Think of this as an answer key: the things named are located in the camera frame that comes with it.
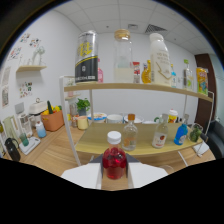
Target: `label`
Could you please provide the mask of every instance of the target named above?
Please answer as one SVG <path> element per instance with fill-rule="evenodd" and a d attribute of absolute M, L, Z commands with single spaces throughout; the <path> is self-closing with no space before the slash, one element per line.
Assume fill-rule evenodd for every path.
<path fill-rule="evenodd" d="M 179 143 L 180 143 L 180 144 L 183 144 L 185 138 L 186 138 L 186 135 L 182 135 L 182 136 L 180 137 Z"/>
<path fill-rule="evenodd" d="M 166 134 L 156 132 L 153 138 L 152 145 L 158 148 L 162 148 L 166 141 Z"/>

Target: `glass jar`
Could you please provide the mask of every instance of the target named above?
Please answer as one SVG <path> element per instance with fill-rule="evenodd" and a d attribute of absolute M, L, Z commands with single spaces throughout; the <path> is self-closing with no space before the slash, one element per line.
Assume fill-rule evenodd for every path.
<path fill-rule="evenodd" d="M 114 82 L 133 83 L 134 66 L 130 32 L 125 29 L 116 30 L 114 38 Z"/>
<path fill-rule="evenodd" d="M 103 154 L 103 167 L 106 175 L 110 179 L 120 179 L 124 175 L 126 168 L 126 155 L 120 148 L 121 133 L 111 131 L 107 134 L 109 148 Z"/>

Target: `blue bottle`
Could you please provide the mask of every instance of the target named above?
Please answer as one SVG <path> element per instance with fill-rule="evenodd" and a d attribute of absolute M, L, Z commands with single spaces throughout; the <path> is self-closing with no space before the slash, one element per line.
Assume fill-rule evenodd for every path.
<path fill-rule="evenodd" d="M 188 130 L 187 130 L 187 120 L 189 118 L 188 114 L 184 115 L 184 121 L 182 125 L 177 129 L 176 136 L 174 138 L 174 143 L 176 145 L 183 145 L 184 140 L 187 136 Z"/>

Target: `basket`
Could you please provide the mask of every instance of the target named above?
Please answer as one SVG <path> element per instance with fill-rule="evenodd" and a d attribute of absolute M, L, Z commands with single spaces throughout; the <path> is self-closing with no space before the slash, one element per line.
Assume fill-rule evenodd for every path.
<path fill-rule="evenodd" d="M 64 125 L 62 110 L 49 115 L 41 114 L 41 118 L 47 131 L 57 131 Z"/>

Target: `potted plant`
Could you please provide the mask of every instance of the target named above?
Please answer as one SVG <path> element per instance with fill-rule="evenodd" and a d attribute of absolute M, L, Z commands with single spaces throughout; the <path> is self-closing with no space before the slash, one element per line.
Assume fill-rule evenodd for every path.
<path fill-rule="evenodd" d="M 75 83 L 75 78 L 69 78 L 67 81 L 67 86 L 73 86 L 74 83 Z M 68 96 L 69 97 L 73 96 L 73 91 L 69 91 Z"/>
<path fill-rule="evenodd" d="M 78 102 L 76 103 L 79 116 L 86 115 L 86 111 L 90 109 L 90 102 L 87 98 L 84 100 L 78 98 Z"/>

